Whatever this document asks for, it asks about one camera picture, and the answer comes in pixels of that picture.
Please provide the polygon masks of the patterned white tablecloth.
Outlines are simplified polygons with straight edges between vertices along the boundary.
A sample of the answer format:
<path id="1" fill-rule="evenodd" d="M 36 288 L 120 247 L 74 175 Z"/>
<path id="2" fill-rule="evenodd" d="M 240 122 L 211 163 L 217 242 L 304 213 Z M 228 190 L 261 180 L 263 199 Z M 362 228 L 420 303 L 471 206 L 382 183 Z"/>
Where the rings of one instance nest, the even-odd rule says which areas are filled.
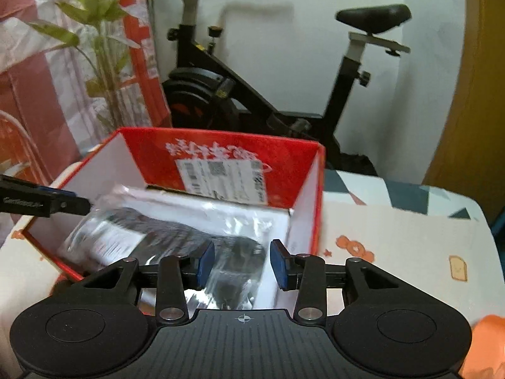
<path id="1" fill-rule="evenodd" d="M 472 325 L 504 308 L 502 266 L 483 216 L 455 219 L 322 196 L 317 252 L 291 251 L 288 234 L 278 239 L 286 249 L 328 264 L 359 257 L 401 282 L 349 306 L 340 289 L 329 289 L 325 323 L 294 321 L 298 292 L 278 287 L 269 247 L 272 307 L 188 310 L 186 324 L 159 324 L 154 288 L 141 290 L 137 304 L 109 288 L 85 288 L 81 282 L 101 269 L 59 255 L 85 216 L 28 216 L 30 244 L 74 284 L 2 325 L 2 369 L 24 378 L 458 377 Z"/>

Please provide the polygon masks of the brown wooden door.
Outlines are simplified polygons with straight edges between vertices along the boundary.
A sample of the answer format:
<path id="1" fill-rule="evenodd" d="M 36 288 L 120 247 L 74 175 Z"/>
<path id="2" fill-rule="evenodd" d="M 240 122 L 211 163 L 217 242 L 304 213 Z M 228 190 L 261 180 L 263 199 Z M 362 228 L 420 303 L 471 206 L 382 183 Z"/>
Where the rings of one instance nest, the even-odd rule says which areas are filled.
<path id="1" fill-rule="evenodd" d="M 424 183 L 504 208 L 504 0 L 466 0 L 460 71 Z"/>

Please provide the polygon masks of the orange object at corner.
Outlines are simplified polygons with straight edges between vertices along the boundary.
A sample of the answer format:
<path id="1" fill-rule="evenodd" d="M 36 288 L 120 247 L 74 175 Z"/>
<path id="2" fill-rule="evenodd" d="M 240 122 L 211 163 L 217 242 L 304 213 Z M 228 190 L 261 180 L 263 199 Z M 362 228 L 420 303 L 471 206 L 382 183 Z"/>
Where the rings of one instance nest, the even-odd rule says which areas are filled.
<path id="1" fill-rule="evenodd" d="M 488 315 L 472 329 L 472 344 L 460 369 L 463 378 L 503 379 L 504 318 Z"/>

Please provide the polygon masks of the red strawberry cardboard box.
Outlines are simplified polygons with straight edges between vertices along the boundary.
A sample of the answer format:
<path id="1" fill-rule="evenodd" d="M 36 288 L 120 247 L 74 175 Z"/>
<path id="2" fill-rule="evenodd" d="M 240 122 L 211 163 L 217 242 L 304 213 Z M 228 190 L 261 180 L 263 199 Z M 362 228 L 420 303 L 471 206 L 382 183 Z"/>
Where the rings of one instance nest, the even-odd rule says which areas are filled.
<path id="1" fill-rule="evenodd" d="M 314 254 L 323 179 L 324 147 L 317 142 L 182 128 L 121 128 L 58 187 L 90 201 L 115 185 L 153 186 L 289 210 L 285 245 Z"/>

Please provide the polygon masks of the red white floral curtain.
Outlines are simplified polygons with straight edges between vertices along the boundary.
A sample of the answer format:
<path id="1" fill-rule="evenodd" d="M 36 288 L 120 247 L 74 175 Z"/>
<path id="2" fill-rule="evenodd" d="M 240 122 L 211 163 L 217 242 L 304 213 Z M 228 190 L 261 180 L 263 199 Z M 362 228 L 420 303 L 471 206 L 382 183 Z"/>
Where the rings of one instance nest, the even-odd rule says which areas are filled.
<path id="1" fill-rule="evenodd" d="M 123 127 L 168 127 L 151 0 L 1 0 L 1 172 L 48 185 Z"/>

